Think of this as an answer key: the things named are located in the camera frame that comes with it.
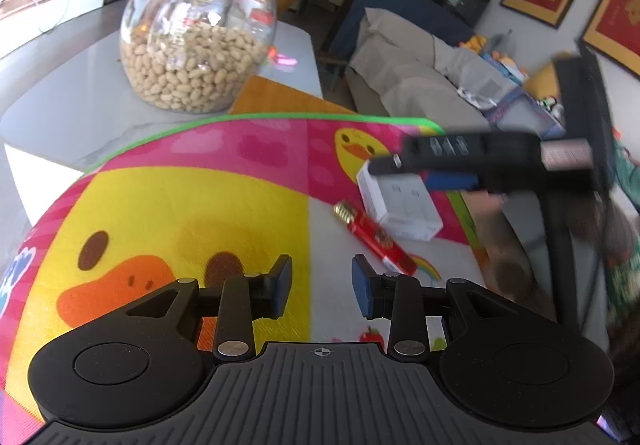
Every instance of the sofa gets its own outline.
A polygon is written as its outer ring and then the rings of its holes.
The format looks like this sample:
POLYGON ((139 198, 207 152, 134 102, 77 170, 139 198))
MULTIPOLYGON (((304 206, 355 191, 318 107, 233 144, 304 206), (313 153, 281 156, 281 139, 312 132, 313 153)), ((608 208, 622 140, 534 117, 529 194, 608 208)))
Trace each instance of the sofa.
POLYGON ((449 46, 387 10, 367 8, 345 78, 361 114, 429 118, 445 130, 489 129, 457 92, 461 69, 470 62, 504 80, 472 51, 449 46))

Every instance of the white box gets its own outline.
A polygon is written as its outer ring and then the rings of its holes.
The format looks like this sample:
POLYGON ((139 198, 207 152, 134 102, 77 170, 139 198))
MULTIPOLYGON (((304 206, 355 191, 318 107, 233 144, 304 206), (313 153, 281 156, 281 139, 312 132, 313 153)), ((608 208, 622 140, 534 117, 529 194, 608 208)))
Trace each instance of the white box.
POLYGON ((429 241, 442 229, 442 218, 417 174, 375 177, 369 163, 356 176, 367 214, 389 235, 429 241))

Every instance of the floor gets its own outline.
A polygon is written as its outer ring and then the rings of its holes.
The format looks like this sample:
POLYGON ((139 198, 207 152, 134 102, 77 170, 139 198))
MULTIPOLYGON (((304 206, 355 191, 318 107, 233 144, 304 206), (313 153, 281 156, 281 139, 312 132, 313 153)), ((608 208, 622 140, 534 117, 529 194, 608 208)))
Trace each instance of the floor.
MULTIPOLYGON (((320 51, 320 46, 326 34, 334 22, 334 15, 334 12, 328 11, 325 8, 309 4, 302 14, 287 11, 280 17, 280 20, 309 33, 314 51, 317 54, 320 51)), ((318 73, 320 75, 322 95, 325 100, 346 107, 347 109, 356 110, 356 105, 351 97, 349 87, 343 78, 334 82, 333 76, 320 64, 318 66, 318 73)))

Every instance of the white table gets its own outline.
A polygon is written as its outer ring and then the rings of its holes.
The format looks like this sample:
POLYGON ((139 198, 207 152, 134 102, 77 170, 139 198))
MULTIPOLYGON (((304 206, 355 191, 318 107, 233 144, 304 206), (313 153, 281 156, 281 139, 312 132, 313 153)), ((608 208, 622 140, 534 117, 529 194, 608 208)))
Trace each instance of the white table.
MULTIPOLYGON (((118 42, 119 32, 108 35, 33 86, 0 118, 0 138, 85 171, 131 143, 206 117, 140 100, 118 62, 118 42)), ((309 34, 278 22, 274 45, 298 64, 291 70, 270 63, 258 75, 322 98, 309 34)))

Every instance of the glass jar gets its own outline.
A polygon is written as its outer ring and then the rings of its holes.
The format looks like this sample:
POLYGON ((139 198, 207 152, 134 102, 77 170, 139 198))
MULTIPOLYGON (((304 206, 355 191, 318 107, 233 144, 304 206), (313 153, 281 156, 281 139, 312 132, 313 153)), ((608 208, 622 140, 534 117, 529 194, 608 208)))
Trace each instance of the glass jar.
POLYGON ((275 27, 276 0, 129 0, 122 65, 149 104, 220 110, 264 62, 275 27))

